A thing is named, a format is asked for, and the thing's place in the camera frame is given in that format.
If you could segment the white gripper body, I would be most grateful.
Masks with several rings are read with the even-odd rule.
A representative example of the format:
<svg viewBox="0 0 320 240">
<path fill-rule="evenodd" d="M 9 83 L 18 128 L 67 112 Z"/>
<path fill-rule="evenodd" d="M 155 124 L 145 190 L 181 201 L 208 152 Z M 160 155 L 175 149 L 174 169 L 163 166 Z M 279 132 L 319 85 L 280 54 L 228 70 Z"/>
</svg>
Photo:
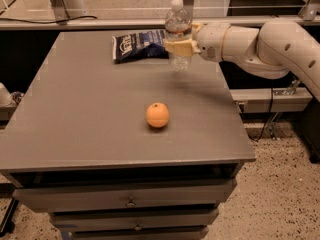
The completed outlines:
<svg viewBox="0 0 320 240">
<path fill-rule="evenodd" d="M 224 37 L 229 23 L 209 23 L 202 25 L 193 34 L 200 50 L 200 56 L 208 61 L 221 62 Z"/>
</svg>

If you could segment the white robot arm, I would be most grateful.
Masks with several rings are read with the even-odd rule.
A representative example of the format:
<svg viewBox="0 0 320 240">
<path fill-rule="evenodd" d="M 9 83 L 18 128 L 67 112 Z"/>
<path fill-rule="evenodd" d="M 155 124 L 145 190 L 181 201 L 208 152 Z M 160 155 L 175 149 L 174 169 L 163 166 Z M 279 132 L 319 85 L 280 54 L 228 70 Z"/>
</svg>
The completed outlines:
<svg viewBox="0 0 320 240">
<path fill-rule="evenodd" d="M 274 18 L 261 28 L 194 24 L 189 38 L 167 38 L 164 47 L 173 55 L 232 62 L 266 79 L 293 73 L 320 101 L 320 43 L 294 21 Z"/>
</svg>

